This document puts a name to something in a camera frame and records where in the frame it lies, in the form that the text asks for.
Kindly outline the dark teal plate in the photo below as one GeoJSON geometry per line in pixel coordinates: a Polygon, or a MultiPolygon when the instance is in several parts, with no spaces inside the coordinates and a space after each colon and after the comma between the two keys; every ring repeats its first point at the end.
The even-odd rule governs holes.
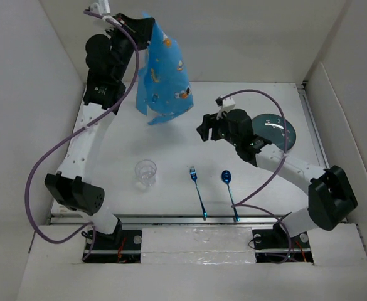
{"type": "MultiPolygon", "coordinates": [[[[296,132],[293,125],[286,120],[287,126],[287,150],[291,150],[296,142],[296,132]]],[[[284,150],[285,134],[284,122],[281,116],[276,114],[260,114],[252,119],[255,134],[270,140],[279,149],[284,150]]]]}

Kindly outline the blue metal spoon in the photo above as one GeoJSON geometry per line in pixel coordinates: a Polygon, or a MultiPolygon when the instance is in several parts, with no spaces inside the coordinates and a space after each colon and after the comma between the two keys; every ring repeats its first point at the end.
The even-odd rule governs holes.
{"type": "Polygon", "coordinates": [[[240,217],[239,217],[239,214],[237,212],[236,207],[234,207],[235,203],[234,203],[234,200],[233,200],[233,194],[232,194],[231,187],[230,187],[230,182],[231,182],[231,173],[230,173],[230,171],[228,171],[228,170],[222,171],[221,180],[226,184],[227,189],[228,189],[228,193],[229,193],[230,200],[231,200],[231,205],[232,205],[233,212],[234,212],[234,220],[235,220],[235,222],[239,222],[240,217]]]}

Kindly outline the blue metal fork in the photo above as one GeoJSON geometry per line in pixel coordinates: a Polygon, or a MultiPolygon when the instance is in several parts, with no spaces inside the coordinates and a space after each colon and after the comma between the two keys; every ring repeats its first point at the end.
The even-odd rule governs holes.
{"type": "Polygon", "coordinates": [[[197,177],[197,173],[196,173],[196,169],[194,166],[191,166],[189,168],[189,173],[190,173],[190,177],[191,179],[193,180],[194,182],[194,185],[196,187],[196,191],[198,193],[198,197],[199,197],[199,201],[200,201],[200,205],[201,205],[201,210],[202,210],[202,213],[203,213],[203,220],[206,221],[208,215],[207,215],[207,212],[205,210],[205,206],[203,204],[203,200],[202,200],[202,197],[201,197],[201,193],[199,191],[199,187],[198,187],[198,183],[197,183],[197,180],[198,180],[198,177],[197,177]]]}

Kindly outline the blue space print placemat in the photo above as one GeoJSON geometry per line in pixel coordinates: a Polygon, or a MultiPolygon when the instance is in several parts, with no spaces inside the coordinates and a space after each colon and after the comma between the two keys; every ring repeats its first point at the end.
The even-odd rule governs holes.
{"type": "Polygon", "coordinates": [[[148,125],[169,122],[194,106],[188,70],[178,42],[155,22],[145,65],[138,72],[136,109],[143,115],[151,109],[156,116],[148,125]]]}

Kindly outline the clear plastic cup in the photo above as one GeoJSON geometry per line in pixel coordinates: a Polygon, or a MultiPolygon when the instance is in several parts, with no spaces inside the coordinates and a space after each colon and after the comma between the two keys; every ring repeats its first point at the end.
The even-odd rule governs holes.
{"type": "Polygon", "coordinates": [[[135,166],[135,174],[138,180],[145,186],[153,186],[156,182],[156,164],[149,159],[139,161],[135,166]]]}

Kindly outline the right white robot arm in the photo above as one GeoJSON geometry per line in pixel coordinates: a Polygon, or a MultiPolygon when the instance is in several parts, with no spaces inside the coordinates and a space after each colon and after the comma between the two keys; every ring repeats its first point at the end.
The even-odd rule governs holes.
{"type": "Polygon", "coordinates": [[[342,168],[325,169],[284,153],[270,140],[255,134],[244,110],[206,114],[196,130],[202,141],[227,141],[243,161],[271,171],[307,195],[306,207],[289,213],[275,225],[272,239],[278,246],[286,247],[295,236],[316,228],[331,231],[358,206],[342,168]]]}

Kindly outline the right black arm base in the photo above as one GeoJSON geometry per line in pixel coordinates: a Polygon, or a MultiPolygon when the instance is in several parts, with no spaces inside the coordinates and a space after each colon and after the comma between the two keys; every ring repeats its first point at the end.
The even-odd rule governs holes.
{"type": "Polygon", "coordinates": [[[254,229],[248,246],[255,251],[256,263],[313,263],[307,232],[291,238],[275,235],[273,229],[254,229]]]}

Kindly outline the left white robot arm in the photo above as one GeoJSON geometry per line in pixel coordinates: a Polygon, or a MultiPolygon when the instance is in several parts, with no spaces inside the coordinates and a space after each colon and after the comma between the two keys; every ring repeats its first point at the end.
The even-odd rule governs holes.
{"type": "Polygon", "coordinates": [[[82,99],[79,134],[55,174],[47,174],[45,186],[54,200],[93,223],[107,248],[122,243],[120,221],[104,205],[105,191],[92,184],[100,146],[119,110],[118,101],[130,92],[122,82],[130,59],[149,45],[155,20],[132,19],[119,13],[107,16],[112,27],[85,44],[87,86],[82,99]]]}

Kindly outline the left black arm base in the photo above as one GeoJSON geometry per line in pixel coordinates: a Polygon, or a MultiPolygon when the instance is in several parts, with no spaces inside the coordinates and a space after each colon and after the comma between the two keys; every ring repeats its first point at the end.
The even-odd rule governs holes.
{"type": "Polygon", "coordinates": [[[85,247],[82,261],[84,263],[134,264],[141,262],[142,230],[122,230],[118,243],[107,243],[97,232],[93,248],[92,230],[83,231],[85,247]]]}

